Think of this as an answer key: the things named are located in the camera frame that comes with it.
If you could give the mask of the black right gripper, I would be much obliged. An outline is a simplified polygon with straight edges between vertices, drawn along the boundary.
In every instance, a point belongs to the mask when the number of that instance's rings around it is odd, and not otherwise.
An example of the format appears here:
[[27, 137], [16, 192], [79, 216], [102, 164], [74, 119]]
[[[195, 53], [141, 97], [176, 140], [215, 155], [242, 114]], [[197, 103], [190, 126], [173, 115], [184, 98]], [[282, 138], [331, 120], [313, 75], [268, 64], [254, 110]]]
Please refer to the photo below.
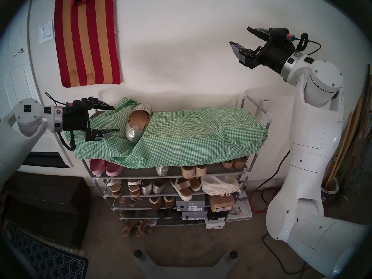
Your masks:
[[247, 49], [235, 42], [229, 42], [239, 62], [250, 69], [254, 69], [259, 65], [267, 66], [280, 74], [288, 58], [295, 52], [294, 44], [286, 39], [274, 42], [270, 39], [269, 29], [247, 27], [247, 30], [259, 39], [268, 42], [264, 47], [259, 46], [252, 53], [251, 49]]

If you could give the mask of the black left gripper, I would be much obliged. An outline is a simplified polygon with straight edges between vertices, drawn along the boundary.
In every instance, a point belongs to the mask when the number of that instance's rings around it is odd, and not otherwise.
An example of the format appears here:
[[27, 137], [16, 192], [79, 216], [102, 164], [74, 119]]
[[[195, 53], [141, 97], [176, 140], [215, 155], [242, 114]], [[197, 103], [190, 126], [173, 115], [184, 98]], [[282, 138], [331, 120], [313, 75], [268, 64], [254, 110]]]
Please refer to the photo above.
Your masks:
[[70, 132], [70, 142], [75, 142], [74, 131], [84, 132], [86, 141], [102, 140], [104, 137], [110, 137], [120, 131], [120, 129], [92, 130], [88, 114], [91, 109], [115, 110], [115, 107], [93, 97], [74, 100], [72, 103], [66, 103], [65, 107], [62, 107], [62, 129]]

